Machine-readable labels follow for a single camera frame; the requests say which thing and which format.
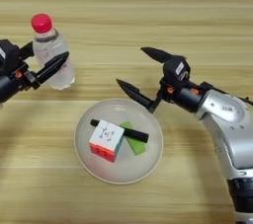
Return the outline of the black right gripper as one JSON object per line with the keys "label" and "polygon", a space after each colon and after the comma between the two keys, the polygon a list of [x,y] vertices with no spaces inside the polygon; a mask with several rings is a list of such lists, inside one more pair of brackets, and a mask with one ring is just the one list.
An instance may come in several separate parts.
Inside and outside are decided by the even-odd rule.
{"label": "black right gripper", "polygon": [[[153,47],[142,47],[141,50],[150,58],[160,63],[165,63],[172,57],[170,53]],[[180,87],[176,84],[169,84],[162,79],[160,85],[163,95],[161,92],[158,92],[157,97],[154,100],[150,100],[142,95],[132,84],[120,79],[117,79],[117,83],[130,98],[151,113],[154,113],[162,98],[165,102],[175,104],[187,112],[197,112],[204,95],[208,91],[207,88],[203,88],[192,82],[186,82]]]}

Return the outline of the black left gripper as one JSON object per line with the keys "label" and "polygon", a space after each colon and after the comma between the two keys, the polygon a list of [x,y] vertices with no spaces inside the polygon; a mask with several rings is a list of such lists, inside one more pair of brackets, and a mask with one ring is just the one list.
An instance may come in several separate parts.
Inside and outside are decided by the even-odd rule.
{"label": "black left gripper", "polygon": [[[20,57],[23,60],[34,55],[33,43],[31,41],[20,48]],[[36,90],[59,71],[68,56],[68,51],[58,54],[37,73],[30,71],[26,62],[19,63],[11,72],[6,70],[4,64],[0,64],[0,104],[7,102],[19,92],[28,91],[30,88]]]}

